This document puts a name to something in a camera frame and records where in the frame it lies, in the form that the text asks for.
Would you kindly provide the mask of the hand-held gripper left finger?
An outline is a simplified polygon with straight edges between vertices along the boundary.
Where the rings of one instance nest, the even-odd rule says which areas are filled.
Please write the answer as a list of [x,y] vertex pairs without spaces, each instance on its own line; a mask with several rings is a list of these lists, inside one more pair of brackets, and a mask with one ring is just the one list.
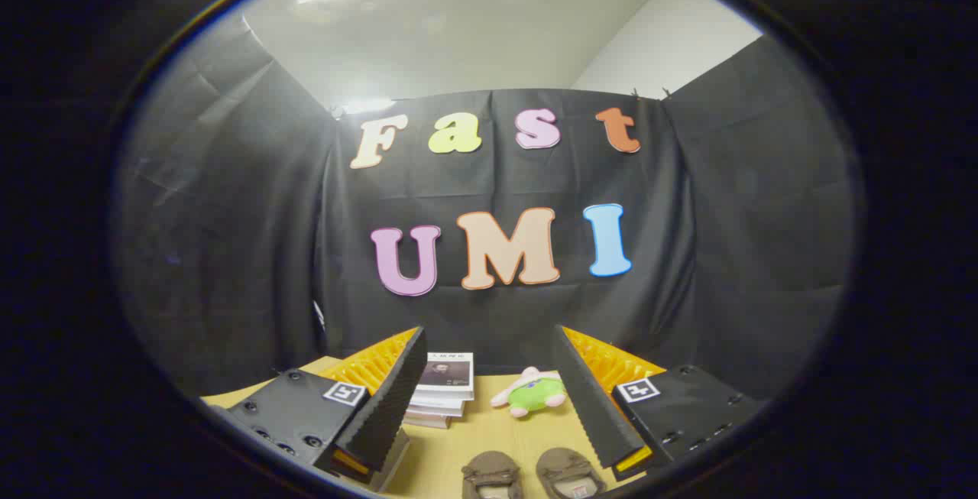
[[427,354],[425,329],[407,329],[324,374],[284,371],[227,408],[226,419],[293,463],[370,484],[404,442]]

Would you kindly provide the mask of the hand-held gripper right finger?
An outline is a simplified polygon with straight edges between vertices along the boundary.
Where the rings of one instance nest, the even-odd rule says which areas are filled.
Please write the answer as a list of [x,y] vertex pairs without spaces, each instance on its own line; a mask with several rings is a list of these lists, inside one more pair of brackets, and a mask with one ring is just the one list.
[[695,365],[664,369],[562,325],[553,362],[597,460],[618,481],[702,453],[765,406]]

